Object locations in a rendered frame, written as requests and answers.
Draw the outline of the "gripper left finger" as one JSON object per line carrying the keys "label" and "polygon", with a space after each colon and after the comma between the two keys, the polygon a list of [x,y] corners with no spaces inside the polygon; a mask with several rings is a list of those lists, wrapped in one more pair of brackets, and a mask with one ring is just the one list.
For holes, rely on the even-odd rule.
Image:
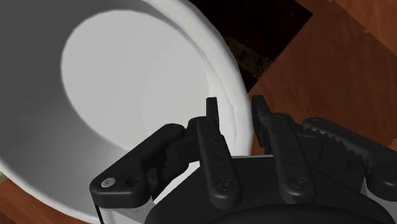
{"label": "gripper left finger", "polygon": [[242,200],[242,187],[227,143],[219,129],[218,102],[206,99],[206,115],[187,127],[168,123],[95,177],[89,190],[96,206],[137,208],[156,199],[162,190],[199,162],[208,197],[219,209],[233,209]]}

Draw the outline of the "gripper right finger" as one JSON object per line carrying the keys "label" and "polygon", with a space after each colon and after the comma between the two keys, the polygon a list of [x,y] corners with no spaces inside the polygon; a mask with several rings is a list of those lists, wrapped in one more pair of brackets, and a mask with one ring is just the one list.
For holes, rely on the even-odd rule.
{"label": "gripper right finger", "polygon": [[252,97],[254,131],[261,147],[273,155],[281,195],[308,201],[315,196],[318,171],[331,181],[397,202],[397,151],[321,117],[296,123],[271,112],[262,95]]}

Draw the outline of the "white bowl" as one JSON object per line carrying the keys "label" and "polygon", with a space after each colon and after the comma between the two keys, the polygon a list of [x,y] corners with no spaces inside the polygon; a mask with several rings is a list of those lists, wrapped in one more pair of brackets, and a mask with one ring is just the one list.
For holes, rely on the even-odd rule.
{"label": "white bowl", "polygon": [[0,171],[64,214],[99,224],[91,180],[208,97],[250,155],[239,68],[188,0],[0,0]]}

